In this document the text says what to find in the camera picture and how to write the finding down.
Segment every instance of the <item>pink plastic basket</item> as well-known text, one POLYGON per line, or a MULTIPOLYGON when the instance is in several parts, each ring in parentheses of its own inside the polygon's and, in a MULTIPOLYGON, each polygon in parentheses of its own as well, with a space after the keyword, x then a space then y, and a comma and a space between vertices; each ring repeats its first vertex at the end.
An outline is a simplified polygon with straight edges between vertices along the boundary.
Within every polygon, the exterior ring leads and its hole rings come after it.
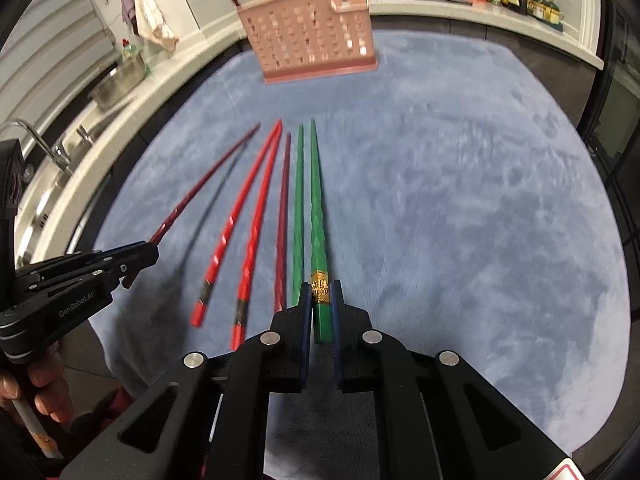
POLYGON ((267 83, 378 67, 369 0, 256 0, 238 16, 267 83))

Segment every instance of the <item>white countertop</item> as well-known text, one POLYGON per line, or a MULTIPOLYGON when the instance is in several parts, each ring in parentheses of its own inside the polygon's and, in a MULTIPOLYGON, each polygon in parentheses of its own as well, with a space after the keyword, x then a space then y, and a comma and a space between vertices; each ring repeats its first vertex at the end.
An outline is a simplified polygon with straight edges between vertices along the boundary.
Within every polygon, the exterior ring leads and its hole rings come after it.
MULTIPOLYGON (((436 0, 372 0, 370 11, 372 14, 434 16, 500 27, 549 44, 598 68, 603 67, 602 60, 568 35, 557 32, 534 18, 520 16, 507 9, 493 8, 490 4, 478 2, 473 6, 465 6, 436 0)), ((87 204, 140 128, 199 69, 223 50, 246 37, 234 12, 192 36, 181 41, 180 48, 172 56, 163 52, 149 60, 151 75, 131 92, 129 102, 98 138, 66 184, 49 215, 32 262, 65 253, 87 204)), ((80 124, 89 129, 104 116, 92 104, 68 130, 73 132, 80 124)), ((40 189, 41 184, 51 179, 55 171, 53 163, 46 158, 27 189, 16 222, 16 244, 33 215, 33 202, 37 199, 37 193, 33 190, 40 189)))
POLYGON ((473 5, 442 0, 371 0, 371 14, 432 16, 503 28, 546 43, 602 70, 604 62, 565 32, 545 25, 532 16, 523 16, 504 7, 475 1, 473 5))

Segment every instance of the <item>fluffy carpet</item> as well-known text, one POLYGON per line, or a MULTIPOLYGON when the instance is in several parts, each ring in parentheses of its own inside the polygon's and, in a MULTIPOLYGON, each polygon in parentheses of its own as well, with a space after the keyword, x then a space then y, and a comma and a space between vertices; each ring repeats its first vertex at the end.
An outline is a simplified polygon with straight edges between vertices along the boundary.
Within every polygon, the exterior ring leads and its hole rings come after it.
MULTIPOLYGON (((197 330, 189 317, 204 270, 273 122, 282 118, 292 132, 305 123, 308 162, 315 117, 330 275, 342 281, 345 300, 411 350, 458 352, 572 452, 612 410, 628 350, 622 247, 590 156, 506 48, 420 32, 378 32, 375 40, 376 72, 274 86, 244 53, 166 124, 130 174, 97 248, 147 239, 227 146, 256 121, 263 126, 175 223, 158 264, 91 319, 107 363, 139 395, 189 351, 228 351, 258 184, 197 330)), ((292 172, 295 160, 293 151, 292 172)), ((281 168, 282 150, 248 336, 271 320, 281 168)), ((308 276, 308 187, 305 201, 308 276)), ((310 373, 304 394, 272 396, 265 473, 376 478, 372 399, 334 391, 326 349, 314 348, 310 373)))

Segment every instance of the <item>kitchen sink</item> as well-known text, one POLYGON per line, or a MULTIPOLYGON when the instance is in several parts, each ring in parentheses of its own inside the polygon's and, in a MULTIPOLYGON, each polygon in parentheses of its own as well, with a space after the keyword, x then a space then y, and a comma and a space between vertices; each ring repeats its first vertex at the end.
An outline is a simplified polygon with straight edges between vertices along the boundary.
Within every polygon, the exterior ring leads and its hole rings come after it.
MULTIPOLYGON (((84 156, 93 147, 94 142, 113 122, 121 107, 101 118, 89 128, 79 126, 76 130, 66 133, 63 143, 68 153, 68 168, 71 173, 84 159, 84 156)), ((71 179, 69 173, 60 170, 48 159, 43 163, 33 181, 30 184, 30 196, 27 203, 21 204, 21 215, 15 228, 15 267, 19 269, 29 263, 34 250, 38 245, 44 226, 49 219, 58 199, 62 195, 66 184, 71 179)))

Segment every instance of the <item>human hand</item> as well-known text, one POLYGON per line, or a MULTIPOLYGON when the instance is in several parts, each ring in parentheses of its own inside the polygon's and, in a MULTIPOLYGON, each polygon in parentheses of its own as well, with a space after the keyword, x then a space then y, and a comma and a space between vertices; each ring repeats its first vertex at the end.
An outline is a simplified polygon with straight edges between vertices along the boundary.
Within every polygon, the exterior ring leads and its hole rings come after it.
MULTIPOLYGON (((65 364, 58 351, 58 343, 47 349, 41 359, 27 366, 27 374, 34 386, 39 388, 35 397, 35 405, 43 415, 50 415, 56 422, 66 422, 73 415, 69 386, 62 374, 65 364)), ((20 387, 11 375, 0 370, 0 406, 10 412, 17 422, 19 420, 12 400, 20 398, 20 387)))

